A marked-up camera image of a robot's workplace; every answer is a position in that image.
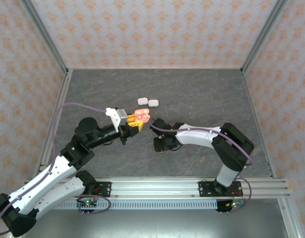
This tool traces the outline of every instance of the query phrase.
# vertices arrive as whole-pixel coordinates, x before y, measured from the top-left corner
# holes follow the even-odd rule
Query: wall
[[[305,228],[305,0],[290,0],[246,75],[278,177],[290,188]]]
[[[61,80],[20,1],[0,1],[0,193],[32,178]]]
[[[66,66],[240,68],[276,0],[33,0]]]

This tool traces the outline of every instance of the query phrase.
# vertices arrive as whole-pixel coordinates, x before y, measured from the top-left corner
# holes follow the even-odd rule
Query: pink object
[[[143,123],[147,123],[150,119],[149,109],[147,108],[134,111],[134,115],[136,116],[134,119],[135,122],[143,121]]]

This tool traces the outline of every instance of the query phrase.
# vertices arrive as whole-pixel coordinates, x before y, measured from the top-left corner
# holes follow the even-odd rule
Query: enclosure
[[[148,107],[138,105],[143,97],[159,100],[153,119],[230,122],[253,142],[254,163],[241,172],[252,187],[248,207],[227,217],[188,206],[202,201],[198,182],[215,179],[220,157],[199,145],[155,152],[144,125],[126,145],[93,149],[83,166],[112,182],[120,209],[85,218],[68,200],[23,237],[305,237],[305,0],[0,1],[0,193],[50,164],[61,104],[132,114]],[[111,123],[64,107],[57,154],[86,117]],[[251,188],[242,186],[246,199]],[[170,205],[132,207],[146,202]]]

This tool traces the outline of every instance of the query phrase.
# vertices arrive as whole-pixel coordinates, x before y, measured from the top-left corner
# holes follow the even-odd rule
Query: gray marble surface
[[[254,165],[243,176],[270,176],[248,95],[239,70],[229,69],[83,69],[74,70],[65,102],[93,107],[124,108],[133,113],[137,99],[158,99],[150,108],[153,118],[169,124],[185,122],[215,127],[231,122],[255,145]],[[84,117],[94,117],[99,126],[111,123],[104,113],[80,107],[64,108],[56,134],[57,152],[74,134]],[[94,149],[95,157],[84,166],[94,177],[106,176],[204,176],[215,177],[222,162],[214,150],[184,145],[176,152],[157,153],[155,134],[144,126],[141,133],[110,146]]]

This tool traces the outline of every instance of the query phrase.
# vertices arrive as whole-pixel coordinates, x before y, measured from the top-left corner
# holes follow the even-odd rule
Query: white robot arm
[[[248,155],[254,149],[253,143],[231,123],[225,123],[222,127],[205,128],[178,122],[171,126],[162,119],[156,119],[150,129],[158,135],[154,138],[154,148],[157,152],[174,150],[177,146],[185,144],[214,149],[223,165],[216,177],[213,189],[221,195],[228,191],[235,177],[243,170],[247,162],[247,157],[243,152],[224,137],[236,142]]]
[[[124,109],[106,109],[112,124],[99,128],[93,118],[84,118],[75,129],[72,140],[56,157],[52,169],[48,166],[22,188],[10,195],[0,194],[0,216],[14,237],[30,230],[36,220],[61,202],[94,190],[95,179],[81,171],[69,182],[53,189],[64,178],[76,173],[95,154],[93,148],[120,138],[125,145],[127,138],[140,132],[139,126],[127,123]]]

